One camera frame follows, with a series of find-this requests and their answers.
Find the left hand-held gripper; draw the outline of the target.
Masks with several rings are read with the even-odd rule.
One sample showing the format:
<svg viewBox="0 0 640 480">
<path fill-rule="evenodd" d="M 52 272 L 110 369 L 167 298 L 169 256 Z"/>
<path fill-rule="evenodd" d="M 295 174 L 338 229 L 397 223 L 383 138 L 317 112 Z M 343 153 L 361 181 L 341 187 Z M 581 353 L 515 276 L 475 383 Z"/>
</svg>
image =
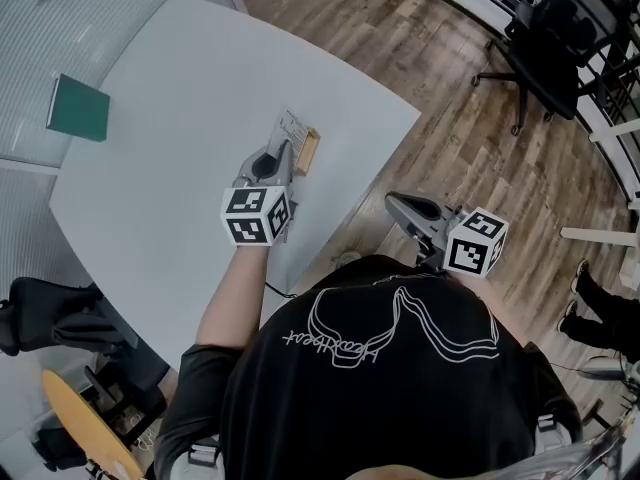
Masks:
<svg viewBox="0 0 640 480">
<path fill-rule="evenodd" d="M 236 188 L 224 191 L 220 211 L 233 245 L 270 247 L 286 234 L 293 210 L 285 186 L 292 180 L 293 160 L 289 140 L 280 145 L 276 156 L 260 148 L 244 160 L 232 183 Z"/>
</svg>

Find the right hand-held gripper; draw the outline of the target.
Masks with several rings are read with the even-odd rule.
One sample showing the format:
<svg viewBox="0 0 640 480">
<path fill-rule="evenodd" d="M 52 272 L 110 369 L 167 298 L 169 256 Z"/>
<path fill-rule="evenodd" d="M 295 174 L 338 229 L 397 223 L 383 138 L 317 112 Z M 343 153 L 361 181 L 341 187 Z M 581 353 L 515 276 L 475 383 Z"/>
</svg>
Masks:
<svg viewBox="0 0 640 480">
<path fill-rule="evenodd" d="M 509 223 L 481 207 L 451 209 L 397 191 L 385 196 L 385 207 L 418 241 L 419 265 L 485 278 L 501 256 Z"/>
</svg>

